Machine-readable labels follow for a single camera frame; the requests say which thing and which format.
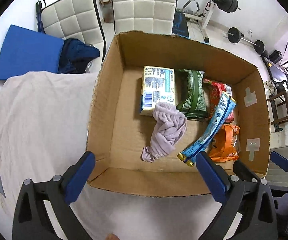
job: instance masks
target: barbell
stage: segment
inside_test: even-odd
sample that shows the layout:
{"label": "barbell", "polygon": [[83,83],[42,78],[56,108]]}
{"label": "barbell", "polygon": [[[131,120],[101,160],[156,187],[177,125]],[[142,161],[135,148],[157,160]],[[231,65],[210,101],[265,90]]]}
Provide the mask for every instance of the barbell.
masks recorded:
{"label": "barbell", "polygon": [[238,28],[232,27],[227,32],[227,38],[231,43],[238,43],[240,40],[244,40],[249,42],[250,44],[253,44],[255,51],[257,54],[260,54],[264,57],[268,55],[267,50],[265,50],[265,46],[263,41],[257,40],[255,42],[251,42],[247,39],[242,38],[244,37],[244,34],[239,31]]}

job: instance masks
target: cardboard box flap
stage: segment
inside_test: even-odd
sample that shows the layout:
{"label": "cardboard box flap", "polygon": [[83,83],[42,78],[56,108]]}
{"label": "cardboard box flap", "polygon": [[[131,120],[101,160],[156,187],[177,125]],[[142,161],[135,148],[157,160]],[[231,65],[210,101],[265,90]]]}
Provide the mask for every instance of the cardboard box flap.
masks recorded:
{"label": "cardboard box flap", "polygon": [[120,33],[126,66],[158,66],[206,71],[209,79],[236,84],[257,71],[249,62],[219,48],[179,36]]}
{"label": "cardboard box flap", "polygon": [[122,78],[123,62],[119,44],[114,38],[98,75],[90,110],[87,151],[95,154],[96,161],[110,156],[111,138]]}
{"label": "cardboard box flap", "polygon": [[152,197],[210,193],[198,172],[152,172],[109,168],[89,184],[113,192]]}
{"label": "cardboard box flap", "polygon": [[[245,107],[244,97],[246,97],[247,88],[251,93],[255,92],[257,103]],[[250,74],[234,86],[234,91],[238,102],[239,126],[241,127],[239,159],[254,172],[266,174],[270,154],[270,123],[265,88],[260,73],[255,71]],[[260,150],[255,151],[254,160],[249,161],[250,152],[246,150],[247,139],[254,138],[260,138]]]}

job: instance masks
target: dumbbell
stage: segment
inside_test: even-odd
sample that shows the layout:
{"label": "dumbbell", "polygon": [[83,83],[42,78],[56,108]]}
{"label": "dumbbell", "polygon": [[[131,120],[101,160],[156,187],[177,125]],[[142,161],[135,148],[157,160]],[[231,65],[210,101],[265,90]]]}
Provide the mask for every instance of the dumbbell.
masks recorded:
{"label": "dumbbell", "polygon": [[217,7],[227,13],[235,12],[238,8],[237,0],[214,0],[217,3]]}
{"label": "dumbbell", "polygon": [[253,44],[254,49],[257,52],[257,54],[260,54],[264,57],[265,57],[265,55],[268,54],[267,50],[265,50],[265,46],[264,46],[264,43],[262,41],[258,40],[258,41],[255,41],[253,43],[253,42],[251,42],[247,39],[244,39],[242,37],[244,37],[244,34],[241,33],[238,28],[232,27],[227,32],[227,38],[231,43],[238,43],[240,40],[247,41],[247,42]]}

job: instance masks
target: weight plate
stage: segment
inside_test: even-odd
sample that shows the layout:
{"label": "weight plate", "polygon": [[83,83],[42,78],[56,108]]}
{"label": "weight plate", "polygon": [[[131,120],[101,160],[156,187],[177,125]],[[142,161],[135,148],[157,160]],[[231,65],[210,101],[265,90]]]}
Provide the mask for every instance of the weight plate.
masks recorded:
{"label": "weight plate", "polygon": [[256,45],[254,45],[254,49],[257,52],[257,54],[262,54],[265,51],[265,46],[263,41],[255,41]]}
{"label": "weight plate", "polygon": [[265,51],[261,54],[261,56],[268,58],[269,57],[268,51],[265,49]]}
{"label": "weight plate", "polygon": [[238,43],[241,40],[241,32],[238,28],[232,27],[228,30],[227,38],[231,43]]}
{"label": "weight plate", "polygon": [[238,7],[238,1],[233,0],[231,7],[226,12],[227,13],[235,12],[237,10],[237,7]]}
{"label": "weight plate", "polygon": [[226,12],[232,6],[233,0],[220,0],[217,6],[220,10]]}

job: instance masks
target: screw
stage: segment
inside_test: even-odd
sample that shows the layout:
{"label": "screw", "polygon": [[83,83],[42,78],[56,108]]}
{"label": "screw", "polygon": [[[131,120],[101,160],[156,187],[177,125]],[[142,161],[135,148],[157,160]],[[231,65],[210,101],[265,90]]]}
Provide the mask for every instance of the screw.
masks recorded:
{"label": "screw", "polygon": [[236,175],[232,175],[231,180],[236,182],[239,180],[239,178]]}
{"label": "screw", "polygon": [[266,179],[261,179],[261,183],[266,185],[267,184],[267,180]]}
{"label": "screw", "polygon": [[24,180],[24,184],[25,184],[25,185],[30,184],[30,182],[31,182],[31,179],[25,179],[25,180]]}
{"label": "screw", "polygon": [[55,176],[53,177],[53,181],[60,181],[61,178],[62,178],[61,175],[55,175]]}

